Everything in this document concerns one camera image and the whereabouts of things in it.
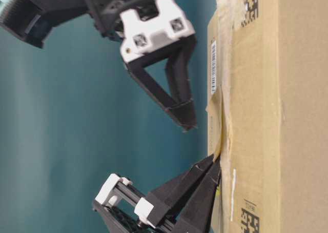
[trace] qr code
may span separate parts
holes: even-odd
[[[241,209],[241,233],[260,233],[260,219]]]
[[[244,0],[244,3],[246,14],[244,21],[241,22],[242,27],[258,18],[258,0]]]

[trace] barcode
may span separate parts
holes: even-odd
[[[216,90],[216,41],[212,43],[211,54],[211,94]]]

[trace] printed label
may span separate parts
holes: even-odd
[[[216,41],[212,43],[211,49],[211,94],[216,90]]]
[[[244,3],[246,14],[245,20],[241,22],[242,27],[245,27],[247,24],[258,18],[258,0],[244,0]]]
[[[260,219],[245,209],[241,209],[241,233],[260,233]]]

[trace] teal wall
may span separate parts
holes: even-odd
[[[110,173],[146,193],[205,157],[215,0],[176,1],[198,38],[189,66],[198,129],[188,133],[127,75],[119,44],[89,16],[56,28],[44,50],[0,30],[0,232],[108,232],[91,202]]]

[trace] black plastic part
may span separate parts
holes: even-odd
[[[216,188],[221,179],[221,169],[217,160],[196,191],[181,211],[180,218],[172,233],[208,233],[211,227],[212,211]]]
[[[117,207],[102,206],[97,201],[92,203],[93,209],[102,217],[110,233],[150,233],[140,228],[137,222]]]
[[[116,32],[123,32],[120,14],[128,9],[135,9],[142,20],[158,15],[155,0],[86,0],[89,14],[94,19],[95,27],[103,37],[120,41]]]
[[[53,27],[87,12],[85,0],[11,0],[0,25],[18,39],[38,48]]]
[[[147,219],[157,226],[167,215],[178,216],[211,165],[213,165],[213,155],[196,163],[187,172],[150,191],[146,200],[156,206]]]
[[[131,77],[186,131],[197,125],[187,67],[196,42],[195,35],[190,35],[126,63]],[[145,70],[164,59],[168,59],[166,75],[171,96]]]

